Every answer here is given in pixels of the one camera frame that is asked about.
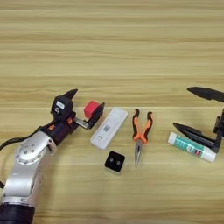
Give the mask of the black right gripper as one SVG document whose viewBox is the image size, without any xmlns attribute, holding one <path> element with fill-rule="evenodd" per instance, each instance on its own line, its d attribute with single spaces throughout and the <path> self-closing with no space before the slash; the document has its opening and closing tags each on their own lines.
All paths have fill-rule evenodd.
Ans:
<svg viewBox="0 0 224 224">
<path fill-rule="evenodd" d="M 209 101 L 216 100 L 217 102 L 224 102 L 224 93 L 218 90 L 208 87 L 189 87 L 187 90 L 198 97 Z M 215 140 L 208 136 L 204 136 L 200 130 L 190 126 L 176 122 L 173 125 L 192 141 L 202 144 L 213 152 L 218 153 L 221 147 L 222 138 L 224 137 L 224 109 L 222 110 L 222 114 L 216 118 L 216 123 L 213 128 L 213 132 L 217 135 Z"/>
</svg>

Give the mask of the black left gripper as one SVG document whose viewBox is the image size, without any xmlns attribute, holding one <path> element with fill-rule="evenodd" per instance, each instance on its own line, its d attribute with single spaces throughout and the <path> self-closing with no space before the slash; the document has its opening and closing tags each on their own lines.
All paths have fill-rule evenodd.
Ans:
<svg viewBox="0 0 224 224">
<path fill-rule="evenodd" d="M 71 89 L 63 94 L 65 101 L 71 101 L 78 89 Z M 92 129 L 100 119 L 104 110 L 104 102 L 99 103 L 91 101 L 86 106 L 86 118 L 88 121 L 83 121 L 76 116 L 69 116 L 64 121 L 52 121 L 50 124 L 42 127 L 40 130 L 46 133 L 56 145 L 59 145 L 68 135 L 72 134 L 79 126 L 84 129 Z"/>
</svg>

